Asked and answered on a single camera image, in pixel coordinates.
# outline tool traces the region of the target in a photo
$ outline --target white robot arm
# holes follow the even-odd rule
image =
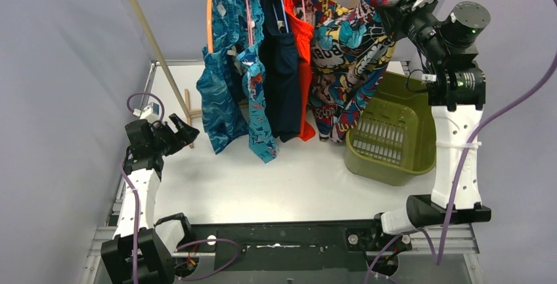
[[[155,196],[162,178],[163,156],[169,156],[191,144],[199,131],[185,124],[175,114],[167,123],[159,121],[158,105],[150,103],[143,111],[136,111],[139,119],[126,125],[129,154],[123,170],[134,184],[134,191],[126,184],[122,211],[113,239],[102,244],[100,255],[113,283],[131,283],[133,234],[137,232],[138,276],[140,283],[166,284],[174,282],[174,261],[171,253],[181,243],[193,241],[191,225],[184,214],[162,218],[154,224]],[[139,196],[135,206],[134,192]],[[139,215],[139,228],[134,219]]]
[[[451,224],[487,222],[491,210],[481,203],[476,172],[477,128],[485,104],[485,76],[478,68],[475,40],[489,24],[487,9],[473,2],[459,3],[444,21],[434,15],[437,0],[398,0],[378,7],[386,33],[398,41],[409,38],[425,55],[423,65],[437,135],[435,185],[431,195],[413,195],[406,207],[380,215],[385,234],[396,235],[420,227],[440,225],[451,211]],[[455,194],[448,208],[463,149],[469,149]]]

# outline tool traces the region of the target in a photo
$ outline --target clothing tag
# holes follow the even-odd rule
[[[232,49],[229,49],[227,51],[227,54],[232,56],[232,61],[234,62],[234,67],[236,67],[236,70],[238,70],[238,74],[243,75],[244,71],[242,70],[242,65],[240,64],[240,61],[238,60],[238,51],[236,50],[236,47],[232,46]]]
[[[303,18],[303,7],[296,7],[296,17],[298,19]]]
[[[226,8],[225,8],[225,6],[223,6],[223,3],[222,3],[222,2],[220,2],[220,3],[217,5],[217,11],[221,14],[221,16],[225,16],[225,15],[226,15]]]
[[[278,27],[278,30],[282,32],[283,28],[286,27],[286,24],[284,23],[284,21],[279,20],[279,21],[277,21],[277,27]]]

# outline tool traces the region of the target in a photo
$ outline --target colorful patterned garment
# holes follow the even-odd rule
[[[354,9],[335,0],[307,0],[315,17],[309,105],[321,140],[344,140],[387,70],[395,50],[375,11],[387,0],[360,0]]]
[[[201,94],[203,128],[209,135],[215,154],[237,137],[248,133],[233,93],[238,93],[232,75],[238,76],[228,51],[240,37],[236,0],[213,0],[213,53],[203,48],[205,70],[197,81]]]
[[[236,0],[238,5],[238,13],[240,15],[241,37],[247,37],[248,23],[247,10],[245,0]],[[265,82],[265,67],[259,61],[259,47],[263,42],[263,9],[258,0],[250,0],[250,8],[252,21],[255,24],[254,44],[247,46],[247,39],[242,40],[243,52],[238,55],[238,60],[245,70],[242,80],[244,93],[248,97],[248,112],[250,115],[250,142],[251,150],[262,159],[265,163],[272,161],[277,157],[277,144],[271,132],[271,127],[267,116],[265,115],[265,95],[263,92],[263,84]]]

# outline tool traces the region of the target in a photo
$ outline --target green plastic basket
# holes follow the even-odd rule
[[[427,93],[405,88],[406,77],[386,72],[346,135],[344,163],[354,174],[390,185],[406,184],[435,166],[435,124]],[[423,89],[410,79],[411,89]]]

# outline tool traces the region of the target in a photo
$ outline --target wooden hanger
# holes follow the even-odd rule
[[[213,48],[213,0],[207,0],[207,51],[214,52]]]

